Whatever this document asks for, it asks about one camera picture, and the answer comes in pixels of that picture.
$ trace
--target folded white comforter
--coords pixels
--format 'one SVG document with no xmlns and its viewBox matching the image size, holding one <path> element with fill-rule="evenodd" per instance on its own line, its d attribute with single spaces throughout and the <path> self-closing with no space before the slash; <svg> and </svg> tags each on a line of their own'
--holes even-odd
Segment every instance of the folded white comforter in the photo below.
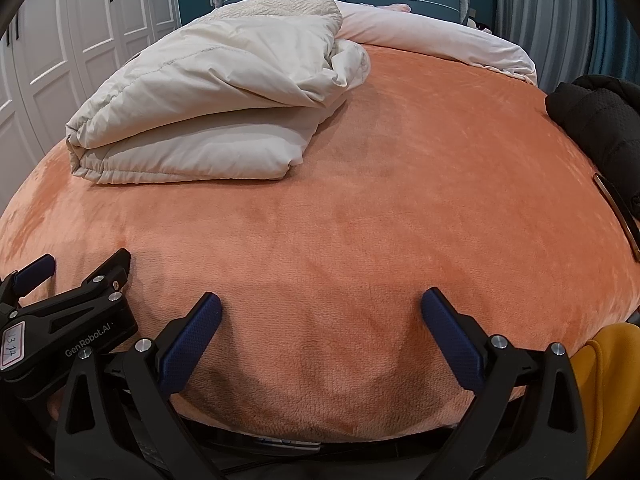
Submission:
<svg viewBox="0 0 640 480">
<path fill-rule="evenodd" d="M 99 184 L 281 178 L 369 75 L 360 44 L 536 83 L 521 47 L 455 23 L 334 0 L 245 0 L 165 36 L 98 88 L 66 126 L 72 174 Z"/>
</svg>

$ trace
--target white wardrobe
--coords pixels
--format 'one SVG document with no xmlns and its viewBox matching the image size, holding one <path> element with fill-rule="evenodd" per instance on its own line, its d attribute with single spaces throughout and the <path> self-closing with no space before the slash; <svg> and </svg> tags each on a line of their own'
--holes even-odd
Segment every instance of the white wardrobe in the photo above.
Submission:
<svg viewBox="0 0 640 480">
<path fill-rule="evenodd" d="M 0 214 L 82 102 L 178 27 L 177 0 L 25 0 L 0 42 Z"/>
</svg>

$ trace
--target orange plush blanket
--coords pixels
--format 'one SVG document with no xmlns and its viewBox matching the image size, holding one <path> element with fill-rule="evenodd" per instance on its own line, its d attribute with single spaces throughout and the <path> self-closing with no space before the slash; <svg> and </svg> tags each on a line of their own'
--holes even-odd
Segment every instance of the orange plush blanket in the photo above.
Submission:
<svg viewBox="0 0 640 480">
<path fill-rule="evenodd" d="M 205 290 L 225 313 L 184 415 L 245 433 L 373 440 L 455 423 L 423 325 L 438 286 L 488 333 L 571 353 L 640 300 L 640 265 L 545 113 L 544 94 L 458 62 L 367 47 L 372 73 L 279 182 L 96 186 L 58 145 L 0 220 L 0 275 L 43 253 L 77 286 L 120 247 L 154 337 Z"/>
</svg>

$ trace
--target silver screw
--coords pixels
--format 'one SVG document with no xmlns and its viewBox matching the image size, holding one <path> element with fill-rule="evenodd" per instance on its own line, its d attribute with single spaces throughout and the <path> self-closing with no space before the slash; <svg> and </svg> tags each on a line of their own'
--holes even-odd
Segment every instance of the silver screw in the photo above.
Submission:
<svg viewBox="0 0 640 480">
<path fill-rule="evenodd" d="M 507 348 L 507 345 L 509 344 L 509 342 L 507 341 L 507 338 L 505 338 L 505 336 L 503 335 L 494 335 L 491 338 L 491 344 L 496 348 L 503 349 L 503 348 Z"/>
<path fill-rule="evenodd" d="M 136 343 L 136 350 L 138 352 L 146 352 L 151 348 L 151 339 L 141 339 Z"/>
<path fill-rule="evenodd" d="M 562 346 L 562 343 L 551 343 L 551 351 L 556 355 L 566 354 L 566 349 Z"/>
</svg>

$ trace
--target white label sticker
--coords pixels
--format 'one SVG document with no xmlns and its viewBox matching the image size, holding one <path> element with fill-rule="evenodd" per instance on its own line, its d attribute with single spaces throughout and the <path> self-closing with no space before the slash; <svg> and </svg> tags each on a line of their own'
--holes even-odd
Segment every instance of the white label sticker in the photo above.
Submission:
<svg viewBox="0 0 640 480">
<path fill-rule="evenodd" d="M 2 355 L 0 370 L 4 370 L 24 357 L 24 321 L 7 328 L 2 332 Z"/>
</svg>

